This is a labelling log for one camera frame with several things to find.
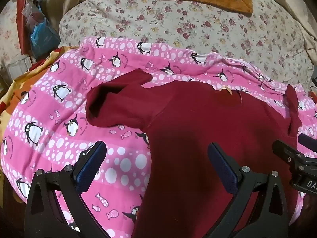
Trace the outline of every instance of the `floral comforter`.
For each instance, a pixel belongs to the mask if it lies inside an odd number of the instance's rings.
[[[273,0],[253,0],[251,17],[182,0],[87,0],[64,15],[63,45],[85,36],[168,43],[256,64],[273,79],[307,90],[313,65],[298,23]]]

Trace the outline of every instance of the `black clamp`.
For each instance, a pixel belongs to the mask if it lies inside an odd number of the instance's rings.
[[[298,142],[313,152],[317,151],[317,140],[303,133],[299,134]],[[280,140],[275,141],[272,148],[273,153],[290,166],[291,187],[304,193],[317,195],[317,159],[305,157],[303,153]]]

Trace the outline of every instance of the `penguin print fabric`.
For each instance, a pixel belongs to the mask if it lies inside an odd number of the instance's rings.
[[[201,55],[198,51],[163,43],[86,38],[78,49],[66,52],[51,65],[31,90],[21,94],[21,101],[4,132],[1,166],[23,201],[26,202],[37,169],[50,171],[52,168],[54,172],[67,164],[74,165],[81,156],[89,153],[97,140],[102,140],[107,145],[107,156],[83,200],[87,205],[100,208],[99,212],[91,211],[108,234],[115,238],[131,236],[133,208],[142,207],[140,194],[145,194],[150,179],[150,133],[121,123],[111,128],[92,126],[87,121],[86,103],[87,93],[92,88],[115,81],[138,68],[152,75],[152,81],[143,85],[145,88],[172,81],[205,82],[216,90],[227,86],[250,94],[283,117],[289,110],[284,103],[286,85],[265,75],[260,78],[261,72],[241,59],[230,59],[217,53]],[[221,74],[222,69],[227,81]],[[316,138],[317,108],[300,85],[294,87],[298,101],[302,102],[299,107],[296,104],[303,123],[299,133]],[[308,149],[298,147],[305,155],[315,156]],[[98,193],[108,202],[108,207],[96,197]],[[72,224],[74,220],[62,197],[58,200],[66,220]],[[301,203],[299,196],[293,219],[301,212]],[[110,212],[118,212],[118,216],[108,219],[106,214],[116,215]]]

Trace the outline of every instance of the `bedding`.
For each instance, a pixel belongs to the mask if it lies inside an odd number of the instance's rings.
[[[140,208],[149,182],[151,150],[146,135],[138,129],[121,124],[110,128],[89,125],[86,96],[92,87],[137,68],[153,76],[144,87],[174,79],[202,81],[216,90],[226,86],[250,93],[284,118],[288,114],[288,106],[283,102],[285,84],[272,80],[241,59],[215,52],[189,57],[193,53],[168,44],[91,37],[84,39],[80,48],[62,55],[31,88],[28,98],[17,105],[4,133],[1,165],[17,194],[26,201],[37,169],[59,171],[65,165],[74,164],[97,140],[102,140],[107,145],[106,159],[82,197],[111,237],[131,235],[136,208]],[[173,67],[174,63],[182,66]],[[189,74],[188,69],[195,65],[196,71]],[[302,121],[299,133],[316,137],[316,105],[301,85],[294,88]],[[306,156],[315,157],[299,144],[298,149]],[[297,197],[291,221],[300,214],[302,196]],[[78,229],[61,193],[58,199],[70,227]]]
[[[111,36],[168,43],[200,54],[219,52],[248,61],[277,81],[301,83],[308,91],[313,64],[299,24],[273,0],[252,1],[253,14],[246,17],[193,1],[87,0],[61,20],[61,44]]]

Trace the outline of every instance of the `red sweater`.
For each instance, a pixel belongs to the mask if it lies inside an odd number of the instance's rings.
[[[288,165],[272,152],[277,139],[296,148],[302,123],[290,85],[285,94],[290,118],[284,119],[267,103],[244,92],[230,95],[196,81],[141,86],[151,79],[152,75],[138,69],[100,84],[87,95],[90,124],[124,124],[148,135],[151,176],[132,238],[201,238],[212,227],[232,195],[208,160],[211,142],[254,172],[277,170],[292,216],[297,191],[288,184]],[[252,205],[240,224],[246,223]]]

